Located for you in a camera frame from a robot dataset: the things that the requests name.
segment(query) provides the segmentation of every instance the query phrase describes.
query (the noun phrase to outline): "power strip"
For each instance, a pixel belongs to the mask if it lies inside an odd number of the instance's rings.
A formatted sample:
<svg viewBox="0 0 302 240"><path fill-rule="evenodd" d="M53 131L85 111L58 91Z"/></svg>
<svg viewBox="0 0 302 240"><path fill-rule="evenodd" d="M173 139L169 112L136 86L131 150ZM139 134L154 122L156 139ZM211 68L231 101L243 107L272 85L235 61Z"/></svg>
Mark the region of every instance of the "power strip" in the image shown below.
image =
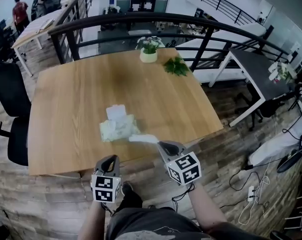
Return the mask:
<svg viewBox="0 0 302 240"><path fill-rule="evenodd" d="M249 187L249 193L248 193L248 197L247 197L247 202L252 202L254 200L253 197L254 196L254 186L250 186Z"/></svg>

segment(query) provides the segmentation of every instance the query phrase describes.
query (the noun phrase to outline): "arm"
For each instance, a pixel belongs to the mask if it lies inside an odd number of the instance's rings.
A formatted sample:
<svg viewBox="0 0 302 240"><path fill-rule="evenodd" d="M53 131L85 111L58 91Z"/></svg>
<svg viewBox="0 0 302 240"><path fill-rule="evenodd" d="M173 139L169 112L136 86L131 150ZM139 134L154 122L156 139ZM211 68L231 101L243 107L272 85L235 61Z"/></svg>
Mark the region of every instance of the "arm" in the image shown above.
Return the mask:
<svg viewBox="0 0 302 240"><path fill-rule="evenodd" d="M88 215L81 227L78 240L104 239L105 210L101 203L93 201Z"/></svg>
<svg viewBox="0 0 302 240"><path fill-rule="evenodd" d="M15 13L14 13L14 9L12 10L12 17L13 17L13 22L15 22Z"/></svg>
<svg viewBox="0 0 302 240"><path fill-rule="evenodd" d="M203 230L227 222L225 215L215 205L203 186L199 182L194 182L195 189L189 192L189 197L193 206L196 219Z"/></svg>
<svg viewBox="0 0 302 240"><path fill-rule="evenodd" d="M42 0L37 0L37 3L41 5L41 4L43 4L44 2L43 2Z"/></svg>

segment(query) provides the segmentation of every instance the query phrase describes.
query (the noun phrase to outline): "table leg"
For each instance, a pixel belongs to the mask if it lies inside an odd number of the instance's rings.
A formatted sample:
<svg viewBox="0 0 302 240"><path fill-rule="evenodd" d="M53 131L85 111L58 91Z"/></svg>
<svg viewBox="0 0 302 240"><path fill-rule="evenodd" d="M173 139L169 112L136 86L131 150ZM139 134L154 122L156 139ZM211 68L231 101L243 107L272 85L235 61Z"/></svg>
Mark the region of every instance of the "table leg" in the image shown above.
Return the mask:
<svg viewBox="0 0 302 240"><path fill-rule="evenodd" d="M217 74L215 75L215 77L210 81L209 87L212 87L213 84L215 84L217 78L221 75L221 73L222 73L223 70L226 68L226 66L227 66L227 64L228 64L228 62L229 62L230 60L231 60L231 53L229 52L229 53L226 55L225 59L223 60L222 64L220 65L218 73L217 73Z"/></svg>
<svg viewBox="0 0 302 240"><path fill-rule="evenodd" d="M39 47L39 49L41 50L42 49L42 46L41 46L41 43L40 43L40 40L39 40L39 38L37 37L37 38L35 38L35 41L36 41L36 43L37 43L37 46Z"/></svg>
<svg viewBox="0 0 302 240"><path fill-rule="evenodd" d="M25 64L25 61L24 59L22 58L21 54L19 53L18 49L17 48L14 48L14 51L15 51L15 54L16 56L19 58L21 64L22 64L22 67L24 68L24 70L27 72L27 74L31 77L32 74L30 72L30 70L27 68L27 65Z"/></svg>
<svg viewBox="0 0 302 240"><path fill-rule="evenodd" d="M254 110L256 110L260 105L265 102L265 99L262 97L260 98L254 105L252 105L248 110L246 110L243 114L241 114L238 118L234 121L230 122L230 127L236 125L239 121L243 120L245 117L249 116Z"/></svg>
<svg viewBox="0 0 302 240"><path fill-rule="evenodd" d="M78 172L67 172L67 173L62 173L62 174L49 174L50 176L55 176L55 177L62 177L62 178L74 178L74 179L80 179L81 175Z"/></svg>

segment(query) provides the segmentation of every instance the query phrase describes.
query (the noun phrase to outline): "glass door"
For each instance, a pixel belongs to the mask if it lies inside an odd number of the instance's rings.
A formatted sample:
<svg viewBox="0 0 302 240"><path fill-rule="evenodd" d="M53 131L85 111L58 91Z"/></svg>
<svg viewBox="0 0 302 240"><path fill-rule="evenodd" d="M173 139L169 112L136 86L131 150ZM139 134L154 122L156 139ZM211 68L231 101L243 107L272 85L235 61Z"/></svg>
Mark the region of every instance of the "glass door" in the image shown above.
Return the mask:
<svg viewBox="0 0 302 240"><path fill-rule="evenodd" d="M155 0L131 0L132 10L135 12L153 12Z"/></svg>

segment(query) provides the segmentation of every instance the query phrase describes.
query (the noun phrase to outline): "red shirt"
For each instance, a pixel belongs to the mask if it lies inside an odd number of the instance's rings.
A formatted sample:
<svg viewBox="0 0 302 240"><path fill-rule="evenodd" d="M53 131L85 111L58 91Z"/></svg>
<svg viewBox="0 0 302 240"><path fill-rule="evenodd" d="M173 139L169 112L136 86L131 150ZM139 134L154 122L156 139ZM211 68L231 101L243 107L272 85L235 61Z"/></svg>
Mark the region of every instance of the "red shirt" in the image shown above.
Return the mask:
<svg viewBox="0 0 302 240"><path fill-rule="evenodd" d="M26 17L26 9L28 8L25 2L17 2L15 7L12 10L13 20L16 21L16 24L22 22Z"/></svg>

